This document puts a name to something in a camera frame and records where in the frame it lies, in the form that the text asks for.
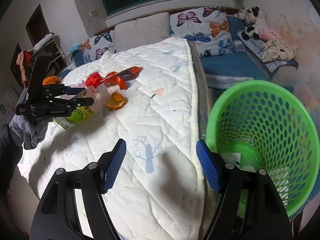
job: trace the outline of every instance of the bed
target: bed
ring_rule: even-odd
[[[50,123],[45,140],[24,150],[18,168],[40,198],[57,168],[82,169],[110,151],[119,138],[127,154],[114,187],[104,195],[108,213],[124,239],[201,238],[214,208],[203,214],[204,175],[195,152],[205,137],[212,102],[194,43],[171,37],[101,59],[71,71],[64,84],[90,73],[106,75],[133,65],[143,67],[117,111],[103,108],[68,131]],[[109,92],[119,92],[117,86]],[[91,236],[81,191],[76,202],[82,231]]]

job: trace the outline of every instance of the pink plush toy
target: pink plush toy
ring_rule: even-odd
[[[275,40],[279,37],[279,34],[271,29],[263,29],[263,32],[260,34],[260,39],[264,41]]]

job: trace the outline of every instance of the red yarn ball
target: red yarn ball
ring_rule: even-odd
[[[99,72],[93,72],[88,76],[85,85],[87,87],[93,86],[94,88],[97,88],[97,86],[101,84],[101,81],[102,76],[100,76]]]

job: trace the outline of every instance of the gray glove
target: gray glove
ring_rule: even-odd
[[[23,132],[31,135],[31,144],[36,147],[42,142],[47,132],[49,122],[52,118],[38,118],[36,127],[30,124],[29,120],[23,115],[15,115],[9,123],[9,130],[14,143],[17,146],[22,146]]]

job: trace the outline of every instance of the green plastic basket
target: green plastic basket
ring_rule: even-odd
[[[241,153],[240,168],[264,168],[288,216],[307,200],[319,170],[316,127],[303,104],[267,81],[245,81],[226,90],[211,110],[206,143],[211,151]],[[239,215],[243,216],[246,192]]]

